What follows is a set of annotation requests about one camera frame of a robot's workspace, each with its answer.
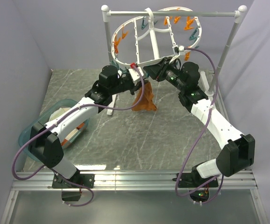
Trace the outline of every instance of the horizontal bar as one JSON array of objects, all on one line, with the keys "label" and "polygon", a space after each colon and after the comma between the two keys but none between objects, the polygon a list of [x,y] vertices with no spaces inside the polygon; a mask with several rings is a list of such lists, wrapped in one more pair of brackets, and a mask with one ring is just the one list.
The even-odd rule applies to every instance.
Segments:
[{"label": "horizontal bar", "polygon": [[[230,16],[234,17],[235,12],[194,12],[194,11],[154,11],[154,16],[204,16],[204,17],[213,17],[213,16]],[[109,11],[108,16],[148,16],[148,12],[131,12],[131,11]]]},{"label": "horizontal bar", "polygon": [[[94,191],[99,190],[174,190],[178,170],[140,170],[140,171],[82,171],[82,174],[95,174]],[[19,172],[25,177],[31,173]],[[47,191],[52,189],[54,174],[39,172],[26,181],[14,180],[12,190]],[[225,177],[222,189],[257,189],[252,171],[241,171]]]}]

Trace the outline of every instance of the teal plastic basket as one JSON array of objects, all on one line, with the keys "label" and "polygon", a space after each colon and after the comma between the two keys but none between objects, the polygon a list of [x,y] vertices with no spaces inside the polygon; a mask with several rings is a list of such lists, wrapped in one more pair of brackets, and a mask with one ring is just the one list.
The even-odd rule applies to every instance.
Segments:
[{"label": "teal plastic basket", "polygon": [[[54,104],[50,109],[48,109],[45,113],[43,113],[37,120],[35,120],[32,124],[30,124],[27,128],[19,136],[19,145],[22,147],[27,141],[30,139],[31,128],[36,122],[40,122],[41,124],[45,124],[49,121],[50,116],[52,113],[57,111],[60,108],[65,107],[73,107],[76,105],[77,102],[72,99],[63,99]],[[81,134],[81,132],[87,128],[89,120],[84,121],[84,125],[80,128],[63,146],[62,148],[67,148],[77,137]],[[31,152],[29,152],[28,147],[24,148],[24,152],[33,160],[39,161]]]}]

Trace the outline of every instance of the orange garment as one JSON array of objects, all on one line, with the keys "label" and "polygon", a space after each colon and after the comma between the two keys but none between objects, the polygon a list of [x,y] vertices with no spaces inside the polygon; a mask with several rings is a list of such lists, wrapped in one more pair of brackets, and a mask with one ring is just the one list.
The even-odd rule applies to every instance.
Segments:
[{"label": "orange garment", "polygon": [[[133,105],[139,100],[141,93],[142,93],[142,88],[139,89],[139,92],[136,96],[136,99],[135,99]],[[152,92],[152,86],[151,86],[150,82],[148,82],[144,85],[144,96],[143,96],[142,100],[140,101],[140,103],[137,106],[132,108],[132,111],[140,111],[140,110],[156,111],[157,107],[153,103],[153,97],[154,97],[154,94]]]}]

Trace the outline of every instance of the gray wall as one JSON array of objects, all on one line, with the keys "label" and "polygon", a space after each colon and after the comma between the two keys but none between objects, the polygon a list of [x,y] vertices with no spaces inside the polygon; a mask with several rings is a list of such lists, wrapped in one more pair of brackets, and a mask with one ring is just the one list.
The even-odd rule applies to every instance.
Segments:
[{"label": "gray wall", "polygon": [[221,71],[230,120],[256,139],[253,171],[270,220],[270,1],[255,0]]},{"label": "gray wall", "polygon": [[[108,63],[104,24],[101,6],[108,4],[112,10],[144,10],[150,7],[158,10],[171,6],[184,6],[195,11],[234,11],[242,4],[251,5],[253,0],[14,0],[31,33],[39,45],[48,65],[56,69],[101,68]],[[111,31],[130,17],[115,17]],[[200,18],[203,34],[200,49],[205,50],[218,63],[227,41],[234,19]],[[177,43],[190,45],[188,38],[192,31],[184,32],[185,22],[178,23],[175,38]],[[172,52],[169,35],[159,37],[160,54]],[[135,42],[125,39],[119,46],[119,56],[126,62],[135,61]],[[150,40],[139,43],[144,56],[151,55]],[[201,68],[211,68],[207,59],[198,52],[192,52],[191,60]]]},{"label": "gray wall", "polygon": [[11,0],[0,0],[0,219],[21,131],[39,115],[50,70]]}]

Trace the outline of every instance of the gray backdrop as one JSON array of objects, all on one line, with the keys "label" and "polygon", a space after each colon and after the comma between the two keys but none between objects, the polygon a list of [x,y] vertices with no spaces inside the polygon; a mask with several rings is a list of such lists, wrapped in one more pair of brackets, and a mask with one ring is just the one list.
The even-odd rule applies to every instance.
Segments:
[{"label": "gray backdrop", "polygon": [[11,0],[0,0],[0,218],[21,131],[38,117],[50,70]]},{"label": "gray backdrop", "polygon": [[220,77],[230,120],[256,139],[256,177],[270,220],[270,1],[255,0]]},{"label": "gray backdrop", "polygon": [[[194,11],[235,11],[242,4],[248,7],[253,0],[14,0],[31,33],[42,51],[48,65],[54,69],[102,68],[108,63],[105,29],[101,6],[109,5],[112,10],[158,10],[171,6],[188,7]],[[114,17],[111,32],[131,17]],[[185,32],[185,18],[175,29],[178,44],[190,45],[192,30]],[[234,19],[232,17],[200,18],[203,29],[200,49],[206,51],[217,65]],[[160,54],[172,52],[169,35],[159,34]],[[140,52],[151,55],[149,38],[139,43]],[[119,46],[127,62],[135,59],[134,39],[124,39]],[[210,68],[207,59],[192,52],[191,60],[201,68]]]}]

